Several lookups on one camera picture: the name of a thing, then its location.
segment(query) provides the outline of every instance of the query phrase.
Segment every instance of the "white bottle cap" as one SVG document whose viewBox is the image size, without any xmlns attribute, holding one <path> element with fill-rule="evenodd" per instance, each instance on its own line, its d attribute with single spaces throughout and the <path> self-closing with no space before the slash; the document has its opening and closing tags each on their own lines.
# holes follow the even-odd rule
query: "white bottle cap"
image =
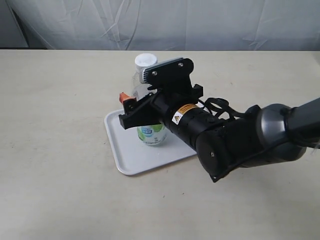
<svg viewBox="0 0 320 240">
<path fill-rule="evenodd" d="M 158 62 L 158 59 L 155 55 L 151 53 L 142 53 L 135 57 L 135 71 L 140 73 L 142 69 L 154 65 Z"/>
</svg>

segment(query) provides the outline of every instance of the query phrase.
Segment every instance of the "plastic bottle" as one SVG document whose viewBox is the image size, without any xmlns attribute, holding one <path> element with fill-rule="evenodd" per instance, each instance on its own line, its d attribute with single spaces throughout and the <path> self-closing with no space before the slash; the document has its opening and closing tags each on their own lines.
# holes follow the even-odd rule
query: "plastic bottle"
<svg viewBox="0 0 320 240">
<path fill-rule="evenodd" d="M 136 97 L 137 100 L 142 99 L 150 92 L 154 92 L 148 90 L 150 84 L 142 84 L 140 82 L 140 74 L 142 74 L 144 68 L 157 62 L 157 57 L 150 53 L 142 53 L 135 58 L 135 74 L 132 77 L 132 96 Z M 136 130 L 139 139 L 147 145 L 157 145 L 167 137 L 167 129 L 163 124 L 138 126 Z"/>
</svg>

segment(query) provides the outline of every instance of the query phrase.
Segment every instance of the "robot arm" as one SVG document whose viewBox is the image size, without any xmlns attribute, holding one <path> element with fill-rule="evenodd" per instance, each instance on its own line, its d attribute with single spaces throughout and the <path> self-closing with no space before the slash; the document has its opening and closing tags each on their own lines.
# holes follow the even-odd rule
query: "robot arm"
<svg viewBox="0 0 320 240">
<path fill-rule="evenodd" d="M 306 148 L 318 148 L 320 98 L 299 107 L 258 105 L 240 113 L 221 98 L 202 102 L 203 87 L 192 87 L 188 58 L 176 58 L 143 70 L 140 81 L 157 89 L 139 101 L 128 97 L 119 115 L 124 129 L 163 123 L 197 152 L 213 182 L 239 168 L 291 162 Z M 196 106 L 200 102 L 203 108 Z M 221 118 L 227 113 L 229 118 Z"/>
</svg>

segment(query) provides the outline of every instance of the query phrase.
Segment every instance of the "table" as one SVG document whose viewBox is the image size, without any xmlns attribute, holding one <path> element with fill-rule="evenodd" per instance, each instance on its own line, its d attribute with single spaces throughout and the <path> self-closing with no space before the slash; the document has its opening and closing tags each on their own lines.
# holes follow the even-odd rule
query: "table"
<svg viewBox="0 0 320 240">
<path fill-rule="evenodd" d="M 319 152 L 218 183 L 196 157 L 118 172 L 103 120 L 138 53 L 0 50 L 0 239 L 318 239 Z M 154 53 L 192 59 L 205 97 L 238 111 L 320 95 L 318 52 Z"/>
</svg>

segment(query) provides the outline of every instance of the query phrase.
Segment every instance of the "white tray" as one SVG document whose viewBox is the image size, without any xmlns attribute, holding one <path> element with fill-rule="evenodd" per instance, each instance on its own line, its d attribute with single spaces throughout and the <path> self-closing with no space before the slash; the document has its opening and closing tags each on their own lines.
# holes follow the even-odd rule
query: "white tray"
<svg viewBox="0 0 320 240">
<path fill-rule="evenodd" d="M 196 155 L 196 152 L 168 130 L 166 139 L 156 146 L 144 144 L 137 129 L 124 130 L 119 122 L 123 109 L 109 113 L 104 125 L 118 170 L 125 175 L 139 174 Z"/>
</svg>

